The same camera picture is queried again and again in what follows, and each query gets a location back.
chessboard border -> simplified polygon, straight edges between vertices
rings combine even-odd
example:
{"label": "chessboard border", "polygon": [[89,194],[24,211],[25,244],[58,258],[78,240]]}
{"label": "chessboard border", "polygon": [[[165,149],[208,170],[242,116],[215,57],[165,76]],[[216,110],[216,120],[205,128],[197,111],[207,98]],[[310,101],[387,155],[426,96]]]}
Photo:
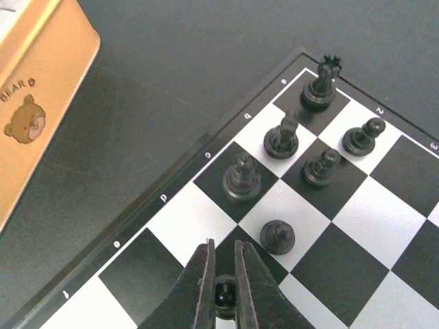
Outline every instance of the chessboard border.
{"label": "chessboard border", "polygon": [[[68,290],[71,297],[86,281],[95,275],[96,272],[119,251],[120,247],[115,247],[113,243],[117,241],[119,246],[123,246],[165,205],[165,202],[159,197],[161,195],[160,192],[167,191],[167,201],[169,201],[172,195],[175,195],[202,167],[209,163],[210,157],[204,156],[203,154],[206,147],[209,146],[209,154],[219,152],[228,142],[227,138],[230,140],[233,136],[227,135],[227,138],[225,138],[225,136],[219,138],[221,141],[225,139],[225,143],[216,143],[216,145],[214,145],[215,143],[213,143],[213,141],[218,139],[218,136],[224,131],[233,129],[235,133],[237,133],[242,129],[249,120],[244,117],[242,117],[241,120],[235,119],[243,113],[244,110],[247,109],[247,112],[251,115],[259,113],[262,108],[252,110],[249,108],[250,104],[262,92],[268,89],[276,79],[282,78],[282,74],[303,56],[314,62],[315,65],[318,64],[317,57],[306,51],[303,47],[298,47],[291,52],[284,61],[277,65],[269,75],[254,87],[252,91],[116,217],[116,219],[93,239],[63,270],[53,277],[27,304],[15,313],[15,315],[5,323],[3,328],[39,328],[39,326],[43,325],[68,300],[61,292]],[[438,139],[430,136],[419,127],[416,127],[407,119],[391,110],[388,106],[370,96],[369,93],[360,90],[345,77],[340,76],[339,80],[352,88],[349,93],[346,92],[347,90],[343,90],[349,97],[369,107],[372,111],[376,110],[386,121],[395,125],[402,132],[420,143],[424,148],[430,149],[432,153],[439,155],[439,150],[430,147],[430,145],[438,145]],[[146,206],[148,208],[147,215],[145,216]],[[141,220],[136,220],[139,215],[142,215]]]}

bear illustration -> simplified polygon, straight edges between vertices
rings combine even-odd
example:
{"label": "bear illustration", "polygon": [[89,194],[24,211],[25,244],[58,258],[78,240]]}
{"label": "bear illustration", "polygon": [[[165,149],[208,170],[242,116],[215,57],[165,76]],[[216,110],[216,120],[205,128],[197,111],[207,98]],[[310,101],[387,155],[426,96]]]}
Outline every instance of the bear illustration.
{"label": "bear illustration", "polygon": [[23,105],[12,115],[11,122],[5,126],[4,132],[19,143],[28,144],[41,135],[45,124],[46,113],[34,103],[32,95],[27,95]]}

checkered pattern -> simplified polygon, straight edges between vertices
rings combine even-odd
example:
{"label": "checkered pattern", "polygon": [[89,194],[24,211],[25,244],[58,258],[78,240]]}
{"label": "checkered pattern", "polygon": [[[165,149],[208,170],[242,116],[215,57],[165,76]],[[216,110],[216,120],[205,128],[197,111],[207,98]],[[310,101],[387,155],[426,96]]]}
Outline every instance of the checkered pattern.
{"label": "checkered pattern", "polygon": [[[303,79],[313,74],[304,70],[287,84],[43,328],[90,328],[75,322],[81,320],[74,314],[100,307],[111,311],[96,328],[136,328],[157,303],[149,304],[147,311],[135,310],[118,297],[120,291],[125,289],[122,296],[141,289],[144,295],[164,298],[169,282],[207,238],[217,247],[217,275],[234,273],[236,239],[252,241],[281,291],[317,328],[437,328],[439,159],[390,123],[370,155],[347,154],[341,146],[345,131],[375,114],[341,92],[321,117],[299,116],[299,146],[291,158],[275,160],[264,151],[264,134],[281,122]],[[327,147],[341,153],[342,163],[331,185],[314,188],[303,181],[300,169]],[[250,203],[236,205],[227,200],[221,178],[243,151],[257,161],[262,191]],[[261,228],[273,219],[288,222],[295,231],[296,244],[283,256],[269,255],[260,246]],[[149,253],[157,253],[142,266],[154,266],[162,258],[158,277],[175,269],[168,283],[148,278],[140,287],[137,282],[142,279],[137,278],[129,287],[130,274],[118,279],[110,273],[123,266],[118,259],[139,257],[142,244],[132,246],[141,239],[149,244]],[[93,292],[98,290],[112,297],[96,301],[103,299]],[[234,327],[233,321],[217,321],[217,328]]]}

black square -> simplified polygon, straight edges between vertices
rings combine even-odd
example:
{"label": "black square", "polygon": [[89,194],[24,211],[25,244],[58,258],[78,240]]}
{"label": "black square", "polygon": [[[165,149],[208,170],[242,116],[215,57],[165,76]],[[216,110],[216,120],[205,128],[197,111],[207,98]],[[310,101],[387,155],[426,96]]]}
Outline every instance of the black square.
{"label": "black square", "polygon": [[426,220],[392,272],[439,309],[439,228]]}
{"label": "black square", "polygon": [[292,275],[350,326],[388,271],[331,223]]}
{"label": "black square", "polygon": [[280,284],[288,274],[288,271],[277,262],[269,253],[267,253],[250,235],[242,228],[237,226],[216,249],[216,276],[222,274],[235,275],[235,241],[251,242],[260,255],[264,264],[270,270],[274,280]]}
{"label": "black square", "polygon": [[218,158],[195,180],[195,184],[202,189],[227,215],[239,223],[247,212],[267,193],[278,178],[258,160],[255,159],[257,169],[261,173],[262,189],[259,195],[249,202],[235,204],[228,198],[222,188],[222,176],[229,166],[233,165],[238,155],[245,150],[237,143],[230,144]]}
{"label": "black square", "polygon": [[282,180],[332,220],[363,183],[367,175],[342,157],[340,165],[335,169],[334,181],[330,185],[323,188],[310,185],[303,179],[302,167],[306,161],[314,156],[319,156],[327,148],[329,148],[328,145],[317,139],[285,173]]}
{"label": "black square", "polygon": [[370,175],[426,217],[439,202],[439,160],[404,136]]}
{"label": "black square", "polygon": [[146,229],[99,278],[140,325],[168,296],[182,270],[183,266]]}
{"label": "black square", "polygon": [[316,136],[330,124],[340,111],[349,103],[349,99],[337,92],[335,99],[329,107],[316,112],[304,104],[300,99],[303,86],[309,81],[315,80],[310,72],[304,72],[275,102],[278,108],[286,112],[288,110],[298,111],[298,122]]}

table surface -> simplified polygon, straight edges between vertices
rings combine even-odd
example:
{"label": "table surface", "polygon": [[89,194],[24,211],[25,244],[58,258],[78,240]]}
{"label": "table surface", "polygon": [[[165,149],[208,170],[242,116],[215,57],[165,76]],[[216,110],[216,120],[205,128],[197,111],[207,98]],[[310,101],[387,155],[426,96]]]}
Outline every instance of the table surface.
{"label": "table surface", "polygon": [[435,0],[79,2],[102,49],[0,235],[0,326],[297,46],[439,137]]}

